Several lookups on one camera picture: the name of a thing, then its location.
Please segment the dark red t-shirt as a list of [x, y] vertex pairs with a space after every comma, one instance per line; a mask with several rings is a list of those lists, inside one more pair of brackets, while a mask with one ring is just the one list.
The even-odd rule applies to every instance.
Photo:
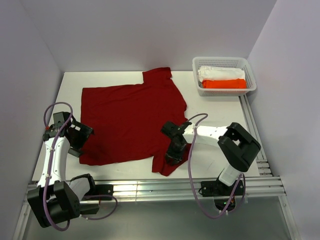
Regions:
[[187, 103], [172, 80], [169, 67], [143, 72], [141, 84], [84, 88], [80, 121], [94, 134], [84, 144], [79, 162], [102, 166], [152, 158], [152, 172], [169, 176], [177, 165], [167, 163], [167, 122], [186, 121]]

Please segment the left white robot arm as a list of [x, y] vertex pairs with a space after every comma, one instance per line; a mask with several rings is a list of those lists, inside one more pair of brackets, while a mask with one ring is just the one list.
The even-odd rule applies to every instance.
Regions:
[[71, 113], [53, 114], [53, 124], [43, 134], [45, 158], [37, 187], [28, 191], [27, 201], [42, 228], [70, 222], [84, 213], [81, 200], [96, 197], [98, 188], [90, 174], [82, 174], [66, 182], [67, 157], [79, 158], [82, 147], [94, 133]]

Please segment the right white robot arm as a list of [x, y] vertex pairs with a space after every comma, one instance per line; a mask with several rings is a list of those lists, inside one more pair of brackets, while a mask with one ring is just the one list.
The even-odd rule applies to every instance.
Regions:
[[191, 177], [191, 158], [195, 144], [219, 148], [227, 160], [227, 165], [218, 176], [217, 191], [222, 195], [229, 194], [238, 177], [246, 173], [261, 151], [260, 143], [239, 123], [229, 126], [197, 125], [189, 121], [178, 126], [166, 122], [161, 132], [170, 139], [165, 159], [170, 165], [182, 162], [187, 145], [188, 173]]

